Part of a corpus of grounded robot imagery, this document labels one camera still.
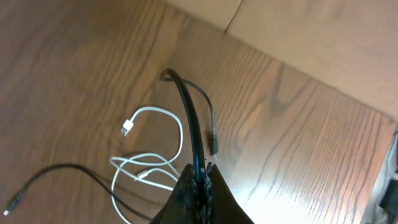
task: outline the wood grain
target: wood grain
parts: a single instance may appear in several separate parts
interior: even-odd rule
[[[398,119],[398,2],[245,0],[228,34]]]
[[[110,156],[171,157],[178,129],[163,115],[142,114],[127,139],[119,134],[140,105],[182,119],[175,166],[191,162],[178,91],[158,80],[172,67],[213,100],[218,166],[256,223],[360,221],[396,127],[388,117],[159,1],[0,4],[1,205],[49,164],[76,162],[109,180]],[[192,98],[210,130],[206,101]],[[118,184],[116,193],[150,217],[169,196],[124,176]],[[73,170],[35,183],[0,222],[122,223],[109,195]]]

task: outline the white cable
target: white cable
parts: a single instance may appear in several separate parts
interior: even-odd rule
[[[163,114],[167,114],[169,116],[171,116],[178,124],[178,127],[180,129],[180,145],[178,147],[178,151],[177,153],[173,156],[173,158],[171,158],[170,160],[165,159],[163,156],[161,156],[160,154],[157,153],[153,153],[153,152],[148,152],[148,153],[143,153],[143,154],[139,154],[133,157],[130,157],[128,159],[123,158],[123,157],[111,157],[109,159],[110,163],[115,166],[117,168],[114,177],[113,177],[113,181],[112,181],[112,185],[111,185],[111,190],[114,191],[114,186],[116,183],[116,179],[118,178],[119,172],[122,171],[123,173],[125,173],[126,175],[130,176],[131,178],[133,178],[134,180],[137,180],[139,182],[148,184],[148,185],[152,185],[155,187],[160,187],[162,189],[166,189],[166,190],[171,190],[173,191],[172,187],[163,185],[163,184],[159,184],[153,181],[149,181],[144,179],[145,177],[147,177],[150,173],[152,172],[162,172],[164,174],[167,174],[169,177],[173,178],[173,180],[178,181],[178,177],[180,176],[180,174],[178,173],[178,171],[173,167],[173,165],[171,164],[171,162],[173,162],[181,153],[182,150],[182,141],[183,141],[183,135],[182,135],[182,124],[181,121],[179,120],[179,118],[165,110],[162,108],[158,108],[155,106],[145,106],[142,108],[139,108],[136,112],[134,112],[134,114],[132,115],[130,120],[126,120],[122,126],[122,130],[121,132],[124,134],[124,136],[127,136],[127,134],[129,133],[129,131],[132,129],[132,127],[134,126],[134,120],[136,118],[136,116],[143,112],[143,111],[156,111],[156,112],[160,112]],[[142,161],[137,161],[137,159],[143,158],[143,157],[156,157],[160,160],[162,160],[163,162],[142,162]],[[114,161],[122,161],[122,163],[120,165],[117,165]],[[127,163],[131,163],[131,164],[135,164],[135,165],[140,165],[140,166],[152,166],[155,168],[151,168],[148,170],[144,170],[142,172],[140,172],[138,175],[134,175],[128,171],[126,171],[125,169],[123,169],[123,166],[126,165]],[[158,168],[157,166],[164,166],[164,165],[168,165],[171,170],[175,173],[175,175],[171,174],[170,172]],[[116,201],[114,199],[113,196],[111,196],[112,199],[112,203],[113,203],[113,207],[116,210],[116,212],[118,213],[118,215],[120,216],[120,218],[127,224],[132,224],[119,210],[118,205],[116,204]]]

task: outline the black cord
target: black cord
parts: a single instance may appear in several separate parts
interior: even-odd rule
[[[184,104],[185,112],[187,113],[189,131],[191,134],[192,154],[193,154],[193,168],[195,171],[195,180],[198,187],[198,198],[200,207],[205,204],[206,193],[205,193],[205,155],[203,153],[203,143],[201,141],[200,126],[197,116],[197,112],[193,105],[191,96],[184,81],[180,75],[171,68],[166,68],[161,74],[160,78],[169,75],[176,84],[178,91],[180,92],[182,103]]]
[[[169,75],[171,79],[165,78],[165,75]],[[206,98],[210,110],[211,110],[211,120],[212,120],[212,128],[213,128],[213,152],[214,150],[217,150],[217,145],[216,145],[216,128],[215,128],[215,113],[213,110],[213,105],[211,104],[211,101],[207,94],[198,86],[193,84],[192,82],[188,80],[182,80],[180,75],[178,73],[170,68],[165,69],[162,74],[160,75],[162,80],[165,81],[171,81],[173,80],[180,92],[181,99],[183,101],[185,111],[187,113],[187,118],[188,118],[188,124],[190,128],[190,134],[191,134],[191,143],[192,143],[192,152],[193,152],[193,166],[195,168],[195,180],[197,183],[198,187],[198,198],[199,198],[199,204],[200,206],[203,206],[206,202],[206,194],[205,194],[205,181],[204,181],[204,175],[202,174],[202,170],[205,170],[205,155],[203,153],[203,144],[201,141],[201,134],[200,134],[200,126],[199,126],[199,121],[198,121],[198,116],[195,111],[195,107],[193,105],[191,96],[188,92],[187,87],[185,86],[184,82],[188,83],[189,85],[193,86],[196,88],[202,95]],[[146,220],[151,220],[151,218],[135,211],[133,208],[128,206],[125,202],[123,202],[117,195],[113,193],[111,189],[109,189],[102,181],[100,181],[95,175],[92,170],[90,170],[87,167],[81,166],[79,164],[71,164],[71,163],[66,163],[66,164],[56,164],[52,166],[48,166],[40,171],[38,171],[36,174],[34,174],[23,186],[23,188],[15,195],[15,197],[11,200],[9,203],[7,210],[4,212],[4,215],[7,215],[9,212],[13,211],[19,204],[19,202],[25,197],[25,194],[27,193],[29,187],[41,176],[44,174],[53,171],[53,170],[58,170],[58,169],[64,169],[64,168],[71,168],[71,169],[76,169],[79,171],[84,172],[87,174],[89,177],[91,177],[95,182],[97,182],[107,193],[112,195],[114,199],[119,202],[124,208],[129,210],[130,212],[136,214],[137,216],[144,218]]]
[[[166,81],[166,82],[172,82],[173,80],[169,77],[164,77],[164,76],[160,76],[160,80],[162,81]],[[216,132],[216,115],[213,109],[213,104],[211,103],[210,98],[208,97],[208,95],[206,94],[205,91],[203,91],[199,86],[197,86],[196,84],[194,84],[193,82],[186,80],[186,79],[182,79],[186,84],[194,87],[196,90],[198,90],[206,99],[207,103],[209,104],[210,107],[210,113],[211,113],[211,129],[212,129],[212,148],[211,148],[211,153],[214,156],[217,156],[218,153],[218,144],[217,144],[217,132]]]
[[[94,175],[94,172],[92,170],[90,170],[87,167],[84,167],[82,165],[79,164],[71,164],[71,163],[66,163],[66,164],[56,164],[56,165],[52,165],[52,166],[48,166],[40,171],[38,171],[35,175],[33,175],[27,182],[26,184],[23,186],[23,188],[16,194],[16,196],[12,199],[12,201],[9,203],[8,208],[6,210],[6,212],[11,212],[12,210],[14,210],[18,203],[24,198],[28,188],[33,184],[33,182],[35,182],[39,177],[43,176],[44,174],[53,171],[53,170],[57,170],[57,169],[64,169],[64,168],[71,168],[71,169],[76,169],[79,171],[84,172],[85,174],[87,174],[89,177],[91,177],[95,182],[99,183],[100,186],[110,195],[112,195],[114,197],[114,199],[116,201],[118,201],[124,208],[126,208],[127,210],[129,210],[130,212],[136,214],[137,216],[144,218],[146,220],[151,220],[151,218],[135,211],[134,209],[132,209],[130,206],[128,206],[125,202],[123,202],[116,194],[113,193],[113,191],[111,189],[109,189],[104,183],[102,183],[102,181],[99,180],[99,178],[97,178]]]

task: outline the black connector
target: black connector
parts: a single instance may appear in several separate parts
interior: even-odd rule
[[[217,160],[218,159],[218,143],[217,143],[217,135],[216,134],[213,135],[212,143],[213,143],[213,147],[211,148],[211,153],[213,154],[214,160]]]
[[[25,194],[26,189],[22,189],[18,192],[8,204],[7,210],[4,211],[3,215],[8,215],[9,212],[13,211],[18,206],[19,202],[25,197]]]

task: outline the wooden floor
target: wooden floor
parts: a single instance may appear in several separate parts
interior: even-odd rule
[[[182,118],[175,166],[192,162],[178,91],[158,80],[172,67],[213,100],[218,166],[253,221],[359,223],[396,128],[383,114],[159,1],[3,0],[0,9],[1,206],[49,164],[76,162],[109,180],[110,156],[171,157],[178,129],[165,116],[140,115],[126,140],[119,133],[142,105]],[[210,130],[206,101],[192,96]],[[150,217],[169,195],[125,176],[116,193]],[[64,170],[0,223],[122,221],[103,189]]]

